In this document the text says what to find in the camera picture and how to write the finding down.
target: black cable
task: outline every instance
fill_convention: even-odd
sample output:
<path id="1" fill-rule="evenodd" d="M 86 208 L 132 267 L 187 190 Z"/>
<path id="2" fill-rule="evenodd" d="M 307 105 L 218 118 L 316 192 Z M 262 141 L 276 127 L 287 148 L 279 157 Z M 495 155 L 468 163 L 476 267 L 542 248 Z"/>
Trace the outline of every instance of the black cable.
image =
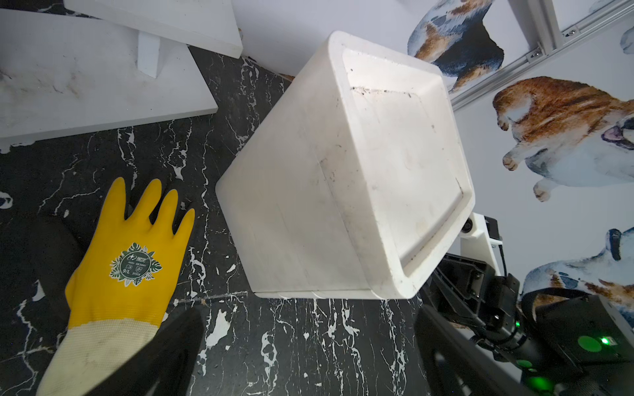
<path id="1" fill-rule="evenodd" d="M 499 245 L 500 247 L 500 257 L 502 258 L 502 267 L 504 267 L 504 276 L 508 275 L 507 273 L 507 262 L 504 260 L 504 249 L 502 248 L 502 245 Z"/>

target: yellow rubber glove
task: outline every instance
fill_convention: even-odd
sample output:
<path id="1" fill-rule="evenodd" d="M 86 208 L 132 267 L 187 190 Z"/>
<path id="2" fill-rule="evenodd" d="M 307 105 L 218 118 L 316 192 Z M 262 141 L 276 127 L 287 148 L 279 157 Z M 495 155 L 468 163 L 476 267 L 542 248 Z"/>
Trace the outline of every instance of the yellow rubber glove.
<path id="1" fill-rule="evenodd" d="M 82 395 L 149 342 L 176 288 L 195 213 L 172 231 L 178 193 L 150 182 L 133 214 L 116 179 L 101 209 L 93 240 L 66 286 L 68 333 L 42 378 L 38 395 Z"/>

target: glove cuff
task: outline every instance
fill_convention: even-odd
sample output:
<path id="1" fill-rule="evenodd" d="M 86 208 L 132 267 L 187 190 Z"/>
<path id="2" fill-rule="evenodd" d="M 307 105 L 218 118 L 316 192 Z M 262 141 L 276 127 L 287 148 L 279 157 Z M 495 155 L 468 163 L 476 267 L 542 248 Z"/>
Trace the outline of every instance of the glove cuff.
<path id="1" fill-rule="evenodd" d="M 84 395 L 143 348 L 158 329 L 133 319 L 95 321 L 69 329 L 37 395 Z"/>

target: glove label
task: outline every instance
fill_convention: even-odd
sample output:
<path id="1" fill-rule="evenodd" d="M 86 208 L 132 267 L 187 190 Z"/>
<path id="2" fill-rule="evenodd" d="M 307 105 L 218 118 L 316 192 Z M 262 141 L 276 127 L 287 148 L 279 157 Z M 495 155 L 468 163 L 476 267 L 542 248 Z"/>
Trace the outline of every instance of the glove label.
<path id="1" fill-rule="evenodd" d="M 154 279 L 152 274 L 162 269 L 153 256 L 154 252 L 148 252 L 147 246 L 142 248 L 138 243 L 133 243 L 112 261 L 110 277 L 124 282 L 124 286 L 131 283 L 138 286 L 144 279 L 150 281 Z"/>

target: white foam box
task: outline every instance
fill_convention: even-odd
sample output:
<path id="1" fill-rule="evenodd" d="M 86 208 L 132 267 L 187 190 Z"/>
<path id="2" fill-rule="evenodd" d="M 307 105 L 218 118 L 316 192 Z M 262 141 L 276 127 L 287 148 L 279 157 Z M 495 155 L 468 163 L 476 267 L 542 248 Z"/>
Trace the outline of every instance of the white foam box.
<path id="1" fill-rule="evenodd" d="M 216 184 L 266 298 L 411 298 L 474 206 L 440 70 L 335 32 Z"/>

